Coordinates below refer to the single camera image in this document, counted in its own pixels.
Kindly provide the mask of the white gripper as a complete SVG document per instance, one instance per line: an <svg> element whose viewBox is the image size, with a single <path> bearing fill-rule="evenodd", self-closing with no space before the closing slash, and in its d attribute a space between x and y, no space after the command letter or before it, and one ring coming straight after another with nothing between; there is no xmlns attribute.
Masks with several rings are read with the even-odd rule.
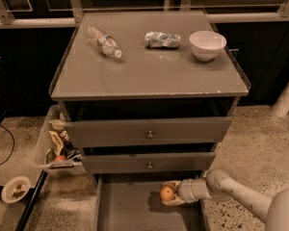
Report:
<svg viewBox="0 0 289 231"><path fill-rule="evenodd" d="M163 183L163 187L171 187L174 191L178 190L178 195L163 200L162 203L166 206L179 206L187 203L199 201L201 199L211 199L206 181L203 178L171 180Z"/></svg>

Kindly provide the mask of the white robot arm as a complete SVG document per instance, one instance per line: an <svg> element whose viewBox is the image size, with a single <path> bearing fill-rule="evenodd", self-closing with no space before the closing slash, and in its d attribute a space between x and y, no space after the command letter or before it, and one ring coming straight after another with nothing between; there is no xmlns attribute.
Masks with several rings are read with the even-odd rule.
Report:
<svg viewBox="0 0 289 231"><path fill-rule="evenodd" d="M220 169L212 169L201 178L165 182L160 198L167 206L233 198L265 224L265 231L289 231L289 189L268 197L240 184Z"/></svg>

